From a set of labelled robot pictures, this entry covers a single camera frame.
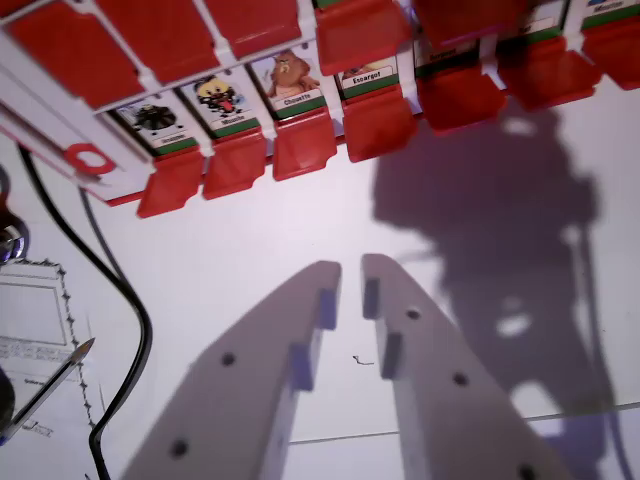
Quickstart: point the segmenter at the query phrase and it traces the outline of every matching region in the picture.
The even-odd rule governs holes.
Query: black cable
[[[133,290],[133,288],[131,288],[124,275],[122,275],[121,278],[118,278],[104,263],[102,263],[102,261],[96,256],[96,254],[93,253],[93,251],[89,247],[87,247],[87,245],[80,239],[80,237],[78,237],[78,235],[73,231],[69,224],[64,220],[56,206],[51,201],[51,197],[49,197],[47,190],[40,180],[40,176],[38,175],[38,172],[33,165],[31,152],[22,146],[19,146],[19,148],[20,155],[22,156],[22,161],[24,162],[24,166],[27,170],[31,183],[36,190],[36,193],[40,197],[40,200],[44,204],[44,207],[49,212],[49,215],[51,215],[51,217],[53,218],[53,221],[58,225],[60,230],[62,230],[67,238],[78,248],[78,250],[82,252],[87,260],[89,260],[94,267],[100,270],[100,272],[107,278],[107,280],[109,280],[109,282],[122,294],[122,296],[125,297],[140,322],[140,342],[138,344],[138,350],[136,351],[136,355],[133,359],[131,367],[127,372],[127,376],[125,377],[122,385],[113,397],[113,400],[107,407],[104,415],[93,427],[91,433],[89,434],[89,448],[91,449],[91,455],[93,455],[93,461],[96,464],[98,477],[100,478],[100,480],[110,480],[111,477],[109,476],[109,471],[107,470],[107,466],[104,462],[104,457],[102,456],[102,432],[104,431],[104,427],[107,425],[109,420],[113,418],[116,412],[127,400],[127,397],[131,393],[131,390],[133,390],[133,387],[138,382],[138,379],[140,378],[140,375],[144,370],[147,359],[149,358],[149,352],[151,351],[151,342],[153,338],[151,320],[149,319],[149,314],[140,301],[140,298],[138,298],[136,292]],[[122,272],[120,270],[120,267],[118,266],[117,262],[115,262],[111,251],[108,249],[107,243],[106,241],[104,241],[104,237],[102,236],[102,233],[100,232],[100,229],[98,228],[93,215],[90,216],[89,221],[91,222],[92,228],[94,228],[94,232],[98,237],[100,245],[103,249],[105,249],[105,254],[113,263],[114,270],[121,274]]]
[[[104,235],[102,235],[102,230],[100,230],[100,226],[96,221],[96,216],[93,214],[93,208],[91,208],[91,203],[89,203],[89,195],[87,195],[87,191],[83,188],[78,188],[78,192],[80,193],[80,200],[82,201],[82,207],[84,208],[84,213],[87,216],[87,219],[89,220],[89,224],[91,224],[91,229],[93,230],[94,235],[98,239],[100,248],[102,248],[102,251],[107,256],[107,260],[109,260],[109,263],[113,267],[113,271],[116,272],[116,275],[118,277],[120,277],[120,280],[122,281],[122,283],[124,283],[130,289],[132,289],[131,284],[129,283],[129,279],[120,268],[120,264],[117,262],[116,257],[113,256],[113,252],[109,248],[109,245],[107,244],[107,241],[105,240]]]

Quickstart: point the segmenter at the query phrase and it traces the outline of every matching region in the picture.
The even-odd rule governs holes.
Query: red circle
[[[84,152],[95,153],[96,155],[100,155],[104,159],[104,163],[97,167],[92,167],[84,163],[78,155]],[[75,145],[71,145],[64,152],[64,158],[69,162],[69,165],[74,167],[81,173],[86,173],[89,175],[104,175],[105,173],[109,173],[116,168],[116,164],[107,157],[104,153],[98,150],[90,143],[76,143]]]

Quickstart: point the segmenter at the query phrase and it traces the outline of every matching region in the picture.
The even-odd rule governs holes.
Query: cartoon character picture
[[[169,107],[158,107],[146,103],[134,112],[135,123],[133,128],[136,131],[152,130],[151,135],[157,135],[156,130],[162,130],[176,123],[176,115]],[[183,128],[182,125],[176,125],[176,128]]]
[[[242,112],[242,109],[237,107],[243,100],[242,95],[215,75],[196,82],[193,89],[200,103],[223,118]]]
[[[350,68],[349,70],[345,70],[343,72],[342,80],[357,77],[358,75],[362,75],[363,73],[373,72],[374,70],[375,68],[371,68],[369,65],[361,65],[359,67]]]
[[[291,50],[280,52],[273,58],[276,62],[271,72],[269,98],[287,98],[316,89],[320,82],[309,75],[309,64],[298,58]]]

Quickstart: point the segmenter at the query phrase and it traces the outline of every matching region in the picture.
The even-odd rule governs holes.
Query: pencil tip
[[[91,347],[93,346],[93,342],[95,342],[95,340],[96,340],[95,338],[90,338],[89,340],[84,342],[82,345],[80,345],[78,348],[76,348],[76,351],[73,352],[73,361],[76,363],[82,361],[82,359],[87,355],[87,353],[89,353],[89,350],[91,350]]]

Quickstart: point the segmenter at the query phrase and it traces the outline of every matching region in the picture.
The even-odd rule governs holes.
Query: white table surface
[[[422,120],[411,145],[387,158],[351,164],[340,146],[320,172],[278,183],[269,167],[249,191],[197,196],[146,220],[135,216],[137,202],[94,201],[155,329],[139,387],[104,436],[112,470],[121,471],[198,353],[319,259],[343,266],[338,329],[324,337],[317,389],[301,397],[293,440],[395,431],[390,385],[376,365],[352,358],[377,362],[374,328],[360,311],[359,262],[369,252],[403,263],[524,416],[593,410],[601,398],[640,401],[639,124],[640,91],[605,78],[590,99],[536,114],[511,100],[499,123],[446,137]],[[0,152],[9,206],[32,228],[29,256],[65,262],[83,292],[108,401],[137,344],[135,317],[52,228],[9,139],[0,137]],[[39,170],[97,249],[75,188]]]

